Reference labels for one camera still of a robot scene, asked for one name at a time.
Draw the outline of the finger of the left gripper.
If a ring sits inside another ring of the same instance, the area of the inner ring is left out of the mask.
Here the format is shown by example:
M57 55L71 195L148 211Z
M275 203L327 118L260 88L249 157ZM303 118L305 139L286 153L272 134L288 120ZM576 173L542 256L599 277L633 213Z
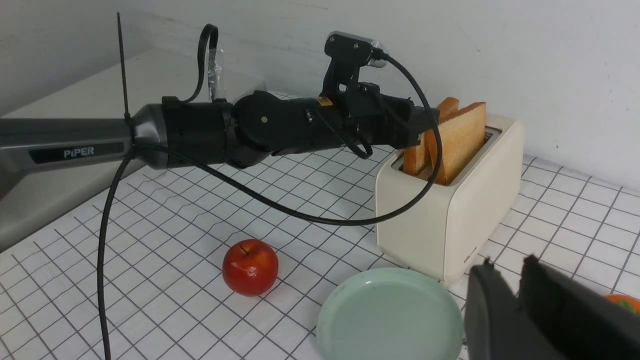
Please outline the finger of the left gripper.
M441 110L434 107L413 105L410 109L410 148L422 144L425 132L439 124Z

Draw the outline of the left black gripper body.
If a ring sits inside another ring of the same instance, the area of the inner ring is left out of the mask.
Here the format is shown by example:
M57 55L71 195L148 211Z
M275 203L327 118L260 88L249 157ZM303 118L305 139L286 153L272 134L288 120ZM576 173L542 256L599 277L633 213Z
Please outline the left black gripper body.
M317 96L307 110L311 120L305 150L390 146L402 150L416 145L416 106L408 98L383 95L373 83L361 83L351 91Z

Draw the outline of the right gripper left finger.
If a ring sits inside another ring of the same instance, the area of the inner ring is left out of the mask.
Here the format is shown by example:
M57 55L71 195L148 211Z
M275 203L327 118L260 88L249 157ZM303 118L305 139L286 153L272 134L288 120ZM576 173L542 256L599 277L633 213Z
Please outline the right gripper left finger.
M561 358L489 259L470 269L464 332L471 360Z

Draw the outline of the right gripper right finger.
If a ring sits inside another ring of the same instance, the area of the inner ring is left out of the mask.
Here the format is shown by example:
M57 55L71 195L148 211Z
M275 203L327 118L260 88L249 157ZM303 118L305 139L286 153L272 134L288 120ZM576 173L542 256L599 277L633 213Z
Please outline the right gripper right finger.
M531 255L518 301L542 337L566 360L637 360L639 317Z

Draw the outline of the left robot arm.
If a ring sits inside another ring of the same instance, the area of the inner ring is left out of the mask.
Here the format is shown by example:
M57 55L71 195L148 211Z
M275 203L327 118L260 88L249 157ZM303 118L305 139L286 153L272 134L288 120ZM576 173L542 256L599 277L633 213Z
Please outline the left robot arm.
M373 146L417 146L440 113L360 83L347 91L295 99L257 90L234 104L186 103L165 96L130 120L3 118L1 195L29 174L117 161L133 148L137 159L156 170L186 167L184 157L243 170L267 157L341 147L368 158Z

